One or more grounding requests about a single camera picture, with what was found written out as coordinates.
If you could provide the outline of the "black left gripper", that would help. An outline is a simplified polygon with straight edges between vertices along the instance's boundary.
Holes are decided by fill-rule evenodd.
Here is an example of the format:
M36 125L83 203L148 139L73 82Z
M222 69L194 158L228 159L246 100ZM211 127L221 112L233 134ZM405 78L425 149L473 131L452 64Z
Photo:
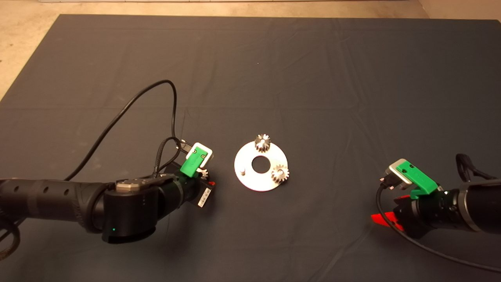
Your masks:
M195 176L190 178L180 171L181 165L169 164L164 172L174 175L172 180L164 183L164 209L178 209L186 202L197 207L204 207L208 196L215 188L215 182L209 180L207 169L198 168Z

